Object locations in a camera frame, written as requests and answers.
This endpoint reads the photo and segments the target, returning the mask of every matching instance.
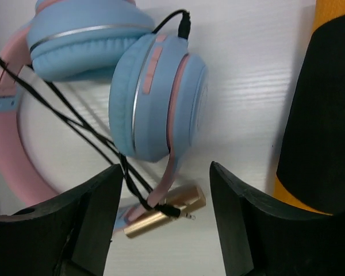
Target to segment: black cord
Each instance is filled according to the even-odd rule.
[[[78,114],[78,112],[76,112],[76,110],[74,108],[72,108],[74,110],[75,113],[78,114],[78,116],[81,118],[80,120],[81,121],[85,121],[86,124],[83,125],[83,124],[79,124],[78,122],[74,121],[73,119],[70,119],[68,118],[66,115],[64,115],[63,113],[57,111],[56,109],[54,109],[30,84],[28,84],[26,81],[22,80],[21,78],[19,78],[16,74],[14,74],[13,72],[11,72],[7,65],[5,64],[5,62],[0,59],[0,66],[19,84],[21,85],[24,89],[26,89],[31,95],[33,95],[35,97],[35,99],[37,99],[41,104],[43,104],[46,108],[48,108],[49,110],[51,110],[54,115],[56,115],[59,119],[61,119],[65,124],[67,124],[71,129],[73,129],[73,131],[75,131],[80,137],[82,137],[83,139],[85,139],[89,144],[90,146],[92,146],[97,152],[99,152],[101,154],[101,156],[103,156],[107,162],[109,162],[111,165],[113,165],[114,163],[92,142],[90,141],[85,135],[83,135],[80,131],[78,131],[71,123],[73,124],[76,124],[77,126],[79,127],[82,127],[92,133],[96,133],[97,136],[100,135],[99,133],[97,133],[86,121],[85,119],[80,115]],[[65,99],[66,102],[68,102],[65,98],[65,96],[58,90],[58,88],[53,84],[53,83],[47,83],[48,85],[51,84],[51,86],[49,86],[50,88],[52,88],[52,90],[57,90],[58,93],[56,93],[54,91],[54,93],[56,95],[60,95],[60,99],[62,100]],[[181,211],[180,209],[174,207],[174,206],[171,206],[171,205],[168,205],[168,204],[164,204],[164,205],[160,205],[160,204],[157,204],[154,208],[152,208],[151,206],[149,206],[147,200],[145,200],[143,198],[143,196],[140,194],[139,190],[137,189],[134,181],[132,180],[130,174],[129,174],[129,167],[130,164],[127,162],[127,158],[126,156],[122,155],[122,154],[119,154],[119,158],[121,160],[121,165],[123,167],[123,170],[124,170],[124,178],[126,180],[126,184],[127,184],[127,187],[128,189],[130,190],[130,192],[135,195],[140,203],[142,204],[142,206],[146,209],[146,210],[158,210],[160,212],[162,212],[163,214],[165,214],[166,216],[170,216],[170,217],[179,217],[180,214],[181,214]],[[137,177],[137,175],[144,181],[144,179],[138,174],[136,173],[135,176]]]
[[[177,16],[178,14],[183,14],[183,18],[180,21],[179,29],[178,29],[178,37],[181,37],[183,39],[189,38],[190,33],[190,13],[187,10],[176,10],[175,12],[169,14],[153,31],[152,33],[156,34],[158,33],[162,27],[166,25],[173,17]]]

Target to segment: blue headphones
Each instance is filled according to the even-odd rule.
[[[189,13],[172,16],[178,13],[183,20],[175,36],[157,34],[163,23],[155,28],[133,0],[39,0],[35,17],[22,28],[33,69],[45,81],[110,79],[110,131],[123,155],[148,162],[169,156],[161,183],[147,198],[152,207],[166,196],[193,144],[207,92],[207,67],[188,52]],[[19,49],[20,41],[11,47]],[[14,66],[24,57],[2,59],[15,73],[26,65]],[[0,80],[2,91],[6,79]],[[116,228],[144,212],[141,205],[121,210]]]

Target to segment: ear cushion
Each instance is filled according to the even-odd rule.
[[[153,28],[153,19],[127,1],[64,0],[35,16],[27,42],[29,48],[43,42],[31,58],[47,81],[110,77],[123,53]]]
[[[110,87],[109,124],[113,141],[118,150],[130,157],[135,156],[133,149],[133,103],[138,78],[145,57],[156,35],[141,37],[119,60]]]

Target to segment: orange and black object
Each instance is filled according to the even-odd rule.
[[[317,0],[274,197],[318,213],[345,211],[345,0]]]

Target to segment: headphones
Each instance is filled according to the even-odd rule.
[[[18,131],[22,89],[13,75],[28,65],[48,82],[109,78],[112,139],[128,157],[157,162],[169,156],[147,202],[153,207],[165,198],[199,128],[208,70],[198,55],[188,53],[188,12],[183,13],[177,36],[154,29],[153,19],[134,0],[38,0],[34,18],[5,45],[0,171],[27,205],[58,195],[29,160]],[[115,230],[145,211],[140,204],[120,208]]]

